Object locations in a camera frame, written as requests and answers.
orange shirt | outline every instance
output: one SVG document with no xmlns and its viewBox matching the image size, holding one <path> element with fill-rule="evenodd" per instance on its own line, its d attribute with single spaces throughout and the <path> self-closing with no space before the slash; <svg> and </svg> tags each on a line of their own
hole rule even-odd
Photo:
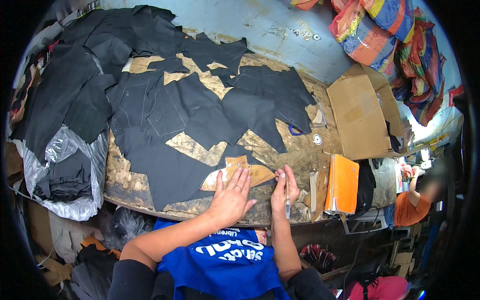
<svg viewBox="0 0 480 300">
<path fill-rule="evenodd" d="M 408 200 L 407 192 L 402 192 L 396 197 L 395 202 L 395 226 L 410 226 L 420 222 L 430 210 L 430 202 L 420 197 L 419 204 L 415 208 Z"/>
</svg>

pen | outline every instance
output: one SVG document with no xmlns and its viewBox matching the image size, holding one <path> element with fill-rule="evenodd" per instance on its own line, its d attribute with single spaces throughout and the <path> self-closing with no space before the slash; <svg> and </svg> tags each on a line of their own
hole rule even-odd
<svg viewBox="0 0 480 300">
<path fill-rule="evenodd" d="M 286 187 L 287 187 L 287 200 L 285 201 L 285 216 L 290 219 L 290 194 L 288 192 L 288 176 L 285 174 Z"/>
</svg>

hand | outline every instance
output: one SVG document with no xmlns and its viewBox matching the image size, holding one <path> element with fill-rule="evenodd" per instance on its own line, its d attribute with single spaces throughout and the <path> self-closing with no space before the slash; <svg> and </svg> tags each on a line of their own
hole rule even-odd
<svg viewBox="0 0 480 300">
<path fill-rule="evenodd" d="M 297 181 L 295 180 L 293 171 L 287 164 L 285 164 L 285 170 L 278 169 L 275 171 L 275 175 L 275 180 L 278 181 L 278 183 L 276 184 L 275 190 L 272 193 L 272 198 L 270 199 L 270 204 L 272 205 L 272 214 L 279 214 L 285 217 L 285 201 L 287 199 L 285 176 L 288 176 L 288 192 L 291 203 L 295 202 L 295 200 L 298 198 L 300 195 L 300 190 L 297 187 Z"/>
<path fill-rule="evenodd" d="M 419 166 L 413 166 L 413 177 L 418 177 L 420 173 L 420 167 Z"/>
<path fill-rule="evenodd" d="M 223 189 L 222 171 L 218 172 L 215 195 L 210 207 L 204 212 L 210 216 L 218 230 L 236 224 L 257 203 L 255 199 L 247 201 L 250 181 L 248 169 L 238 168 Z"/>
</svg>

orange book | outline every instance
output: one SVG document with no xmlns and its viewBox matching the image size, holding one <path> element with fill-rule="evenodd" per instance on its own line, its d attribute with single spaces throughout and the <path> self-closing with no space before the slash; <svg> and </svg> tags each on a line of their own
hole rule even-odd
<svg viewBox="0 0 480 300">
<path fill-rule="evenodd" d="M 330 157 L 330 175 L 325 212 L 330 215 L 355 213 L 359 185 L 359 165 L 341 155 Z"/>
</svg>

worn wooden tabletop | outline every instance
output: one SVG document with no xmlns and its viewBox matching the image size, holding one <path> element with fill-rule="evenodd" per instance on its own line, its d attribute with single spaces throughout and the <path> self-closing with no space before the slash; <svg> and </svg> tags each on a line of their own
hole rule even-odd
<svg viewBox="0 0 480 300">
<path fill-rule="evenodd" d="M 222 99 L 230 89 L 224 88 L 220 79 L 217 76 L 212 76 L 209 71 L 201 72 L 191 59 L 185 58 L 181 54 L 179 54 L 178 57 L 182 58 L 183 64 L 191 70 L 190 73 L 197 72 L 202 83 L 216 93 L 220 99 Z M 130 66 L 130 72 L 147 72 L 149 62 L 155 60 L 162 60 L 162 58 L 135 58 Z M 272 70 L 288 70 L 286 65 L 257 54 L 245 54 L 240 63 L 240 66 L 243 65 L 267 65 Z M 213 63 L 211 69 L 217 66 L 216 63 Z M 165 84 L 187 75 L 188 74 L 165 73 Z M 309 172 L 324 170 L 325 173 L 328 174 L 330 155 L 332 153 L 342 154 L 342 147 L 333 112 L 325 91 L 326 85 L 301 71 L 299 71 L 299 75 L 305 83 L 307 90 L 313 92 L 319 98 L 327 122 L 327 129 L 324 127 L 312 128 L 312 133 L 310 134 L 292 136 L 288 131 L 288 125 L 276 120 L 278 132 L 282 136 L 288 151 L 285 154 L 278 154 L 270 145 L 251 131 L 247 131 L 238 142 L 238 144 L 245 146 L 247 150 L 253 151 L 255 158 L 273 169 L 281 168 L 285 163 L 292 167 L 301 193 L 299 199 L 292 204 L 290 214 L 291 224 L 305 224 L 311 221 L 311 212 L 307 205 L 303 203 L 305 196 L 310 191 Z M 313 119 L 316 113 L 314 107 L 308 107 L 307 112 L 310 118 Z M 321 136 L 321 145 L 313 143 L 313 136 L 315 134 Z M 226 146 L 225 142 L 221 142 L 219 145 L 215 145 L 211 149 L 206 150 L 184 133 L 177 135 L 168 141 L 167 144 L 211 166 L 218 164 Z M 205 211 L 210 205 L 211 197 L 207 197 L 168 204 L 163 211 L 155 211 L 147 176 L 145 174 L 129 172 L 129 169 L 130 162 L 122 156 L 119 148 L 115 145 L 115 138 L 112 132 L 110 132 L 104 190 L 106 201 L 146 214 L 173 220 L 185 220 L 195 217 Z M 245 215 L 244 219 L 239 222 L 239 226 L 263 227 L 270 225 L 270 196 L 273 188 L 274 186 L 272 185 L 266 185 L 250 189 L 249 198 L 257 199 L 258 202 Z M 377 195 L 377 197 L 379 199 L 385 198 L 384 195 Z"/>
</svg>

